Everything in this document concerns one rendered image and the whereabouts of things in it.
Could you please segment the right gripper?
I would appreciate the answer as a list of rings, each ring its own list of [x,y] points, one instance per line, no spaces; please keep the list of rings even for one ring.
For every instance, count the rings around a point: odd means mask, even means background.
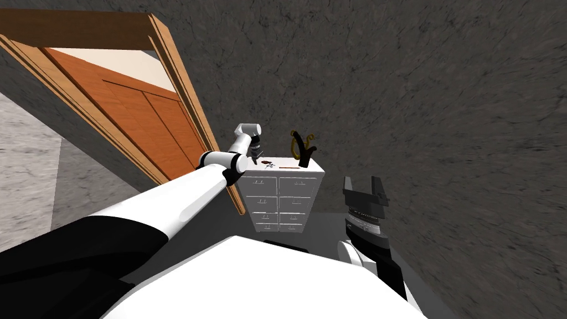
[[[382,181],[379,177],[371,176],[372,193],[353,191],[352,180],[345,176],[343,190],[345,204],[356,212],[370,215],[378,219],[385,219],[384,207],[389,206],[389,199],[385,195]]]

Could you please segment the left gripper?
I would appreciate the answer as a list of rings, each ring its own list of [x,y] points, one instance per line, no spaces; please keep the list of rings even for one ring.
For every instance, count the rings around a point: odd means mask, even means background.
[[[254,165],[257,165],[257,160],[262,156],[263,151],[260,145],[260,136],[255,135],[251,138],[250,154]]]

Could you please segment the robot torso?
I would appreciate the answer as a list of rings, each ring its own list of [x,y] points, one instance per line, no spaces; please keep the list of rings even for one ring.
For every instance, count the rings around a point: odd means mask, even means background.
[[[137,285],[101,319],[426,319],[369,270],[240,236]]]

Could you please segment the black and yellow sculpture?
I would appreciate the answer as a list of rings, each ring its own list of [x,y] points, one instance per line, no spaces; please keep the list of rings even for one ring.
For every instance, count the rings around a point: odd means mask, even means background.
[[[299,160],[298,165],[303,168],[307,168],[311,159],[311,155],[317,150],[317,147],[310,146],[310,142],[316,137],[314,134],[310,134],[306,137],[306,142],[304,142],[300,134],[292,130],[291,136],[293,137],[291,141],[291,154],[295,160]]]

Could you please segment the orange wooden door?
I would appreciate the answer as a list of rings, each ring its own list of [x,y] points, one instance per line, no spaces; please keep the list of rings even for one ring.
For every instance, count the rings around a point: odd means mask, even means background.
[[[205,147],[164,67],[133,50],[44,53],[168,179],[193,171]]]

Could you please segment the white chest of drawers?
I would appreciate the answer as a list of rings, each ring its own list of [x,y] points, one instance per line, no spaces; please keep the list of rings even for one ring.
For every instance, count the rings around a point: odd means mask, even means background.
[[[271,161],[275,167],[265,169],[261,161]],[[325,171],[314,159],[307,168],[279,169],[299,167],[298,163],[292,157],[261,157],[257,165],[248,159],[237,185],[257,232],[304,231]]]

